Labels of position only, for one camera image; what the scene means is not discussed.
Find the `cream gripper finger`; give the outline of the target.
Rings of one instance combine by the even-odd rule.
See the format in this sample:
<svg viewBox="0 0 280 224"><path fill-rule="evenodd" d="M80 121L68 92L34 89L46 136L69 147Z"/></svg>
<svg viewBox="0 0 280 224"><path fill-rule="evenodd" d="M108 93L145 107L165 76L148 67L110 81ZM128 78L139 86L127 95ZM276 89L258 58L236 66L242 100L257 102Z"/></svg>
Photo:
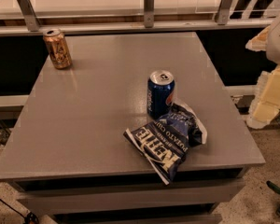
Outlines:
<svg viewBox="0 0 280 224"><path fill-rule="evenodd" d="M262 129L280 113L280 65L272 72L263 71L255 88L255 98L250 107L246 124Z"/></svg>
<svg viewBox="0 0 280 224"><path fill-rule="evenodd" d="M260 33L250 39L245 47L252 51L265 51L267 48L267 37L271 26L267 26Z"/></svg>

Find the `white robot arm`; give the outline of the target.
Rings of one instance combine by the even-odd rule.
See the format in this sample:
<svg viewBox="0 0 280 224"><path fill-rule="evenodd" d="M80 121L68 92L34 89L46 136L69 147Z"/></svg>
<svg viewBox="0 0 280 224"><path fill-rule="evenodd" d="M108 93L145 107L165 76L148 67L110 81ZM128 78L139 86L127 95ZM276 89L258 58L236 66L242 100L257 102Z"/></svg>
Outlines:
<svg viewBox="0 0 280 224"><path fill-rule="evenodd" d="M280 14L271 25L250 39L245 47L264 51L269 61L277 64L272 72L263 71L255 88L246 124L262 129L280 115Z"/></svg>

